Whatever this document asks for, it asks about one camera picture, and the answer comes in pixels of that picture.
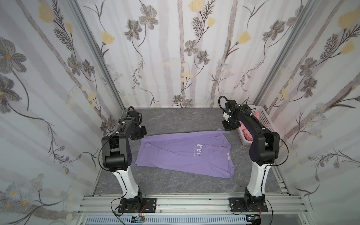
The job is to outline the purple t-shirt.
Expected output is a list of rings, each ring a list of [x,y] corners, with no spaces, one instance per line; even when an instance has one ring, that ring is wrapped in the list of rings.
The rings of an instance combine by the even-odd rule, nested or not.
[[[145,137],[141,140],[136,165],[233,178],[235,166],[226,134],[218,129]]]

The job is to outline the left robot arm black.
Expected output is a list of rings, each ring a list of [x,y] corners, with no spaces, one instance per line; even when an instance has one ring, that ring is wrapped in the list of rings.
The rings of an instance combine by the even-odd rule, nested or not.
[[[138,212],[144,206],[141,190],[131,172],[129,143],[147,135],[146,127],[141,125],[142,120],[142,114],[130,106],[125,117],[118,120],[115,131],[101,140],[102,168],[116,177],[122,190],[119,212]]]

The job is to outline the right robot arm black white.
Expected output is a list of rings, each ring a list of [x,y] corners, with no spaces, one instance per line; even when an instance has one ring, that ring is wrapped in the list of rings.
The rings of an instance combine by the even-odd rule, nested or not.
[[[269,169],[278,158],[279,134],[266,128],[246,104],[237,104],[235,100],[220,96],[218,105],[225,118],[222,121],[225,131],[232,131],[244,125],[253,138],[249,148],[252,160],[250,182],[243,197],[229,198],[230,211],[237,215],[246,212],[267,212],[264,187]]]

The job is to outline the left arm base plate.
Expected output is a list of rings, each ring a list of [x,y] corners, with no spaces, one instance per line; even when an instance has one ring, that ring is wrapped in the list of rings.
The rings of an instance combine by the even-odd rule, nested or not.
[[[157,198],[131,198],[121,199],[118,213],[155,213]]]

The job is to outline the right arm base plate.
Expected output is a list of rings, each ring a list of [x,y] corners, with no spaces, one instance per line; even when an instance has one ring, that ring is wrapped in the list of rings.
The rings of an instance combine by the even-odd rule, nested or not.
[[[244,198],[229,198],[230,210],[234,213],[261,213],[268,212],[267,204],[263,197],[256,197],[255,199]]]

